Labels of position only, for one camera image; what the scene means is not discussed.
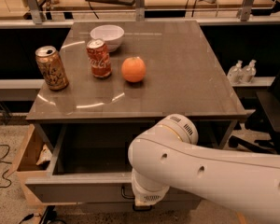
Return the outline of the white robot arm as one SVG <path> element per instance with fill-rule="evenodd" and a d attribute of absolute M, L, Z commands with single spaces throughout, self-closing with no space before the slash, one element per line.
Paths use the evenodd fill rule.
<path fill-rule="evenodd" d="M 138 205 L 154 205 L 169 188 L 280 224 L 280 155 L 199 147 L 195 125 L 173 114 L 138 135 L 128 151 Z"/>

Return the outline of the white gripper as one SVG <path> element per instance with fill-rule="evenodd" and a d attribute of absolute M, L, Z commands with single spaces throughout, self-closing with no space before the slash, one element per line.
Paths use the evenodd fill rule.
<path fill-rule="evenodd" d="M 135 206 L 151 206 L 160 202 L 169 190 L 169 186 L 149 179 L 132 169 L 132 190 Z"/>

